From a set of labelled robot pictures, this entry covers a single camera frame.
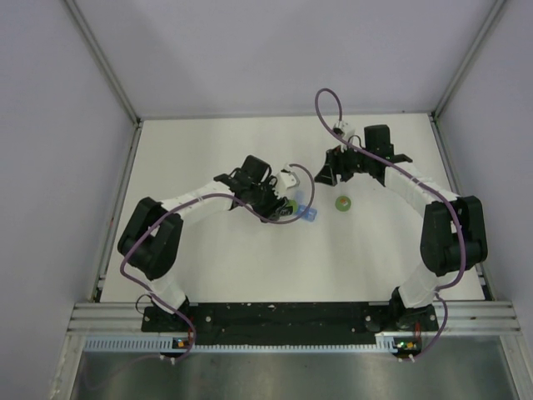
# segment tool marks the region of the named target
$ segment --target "blue plastic object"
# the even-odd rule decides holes
[[[296,215],[300,215],[305,211],[307,207],[307,204],[305,204],[304,201],[304,192],[302,190],[297,190],[294,195],[294,200],[298,203],[298,210],[296,211]],[[306,221],[312,223],[313,221],[315,221],[316,214],[317,210],[311,207],[301,219],[305,219]]]
[[[300,215],[301,213],[303,213],[306,207],[307,206],[304,206],[302,204],[298,205],[298,211],[296,211],[296,214]],[[316,209],[311,207],[309,208],[309,211],[307,211],[301,219],[305,219],[306,221],[309,221],[310,223],[312,223],[313,221],[315,221],[316,213],[317,213]]]

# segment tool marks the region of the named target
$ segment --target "black mounting base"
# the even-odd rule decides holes
[[[197,329],[199,345],[343,345],[373,344],[375,333],[399,331],[390,318],[390,306],[368,302],[229,302],[184,303]],[[146,307],[143,332],[186,332],[176,315]],[[422,331],[436,331],[430,314],[419,314]]]

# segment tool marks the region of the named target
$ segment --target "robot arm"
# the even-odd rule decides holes
[[[252,206],[257,214],[276,221],[296,211],[286,195],[299,184],[300,181],[290,167],[285,166],[277,175],[271,175],[270,165],[259,158],[248,156],[241,167],[235,168],[230,174],[214,177],[212,182],[196,191],[162,202],[150,197],[143,198],[118,241],[118,251],[125,256],[141,235],[168,210],[211,193],[223,193],[238,198]],[[147,237],[128,262],[144,273],[153,293],[171,307],[178,309],[185,301],[186,295],[172,269],[182,229],[214,213],[231,211],[236,207],[238,204],[231,198],[215,197],[202,199],[179,213],[170,215]],[[173,313],[163,304],[158,306]]]
[[[343,138],[354,132],[345,122],[338,122],[334,132]],[[485,224],[481,202],[476,197],[460,197],[423,177],[404,154],[394,154],[391,134],[387,125],[365,127],[365,149],[375,155],[398,164],[418,181],[435,189],[456,210],[466,240],[466,269],[482,262],[487,257]],[[330,186],[337,185],[337,177],[346,182],[355,173],[368,173],[381,185],[402,197],[423,218],[421,237],[422,263],[397,287],[391,298],[391,313],[400,328],[408,325],[410,314],[429,307],[437,287],[449,283],[460,268],[459,241],[451,215],[443,202],[436,200],[419,183],[409,179],[393,167],[369,158],[345,145],[326,153],[326,164],[316,175],[315,181]]]

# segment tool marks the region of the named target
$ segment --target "green ball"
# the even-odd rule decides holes
[[[292,212],[290,215],[296,214],[296,211],[298,211],[298,203],[296,202],[296,200],[289,200],[289,203],[287,206],[292,208]]]
[[[335,208],[340,212],[348,211],[351,207],[351,200],[348,196],[339,196],[335,201]]]

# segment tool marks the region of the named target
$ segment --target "gray wall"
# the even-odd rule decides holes
[[[494,0],[77,2],[153,118],[430,111]]]
[[[509,1],[441,117],[465,193],[484,205],[489,271],[533,348],[533,2]]]
[[[0,4],[0,397],[45,398],[132,126],[58,0]]]

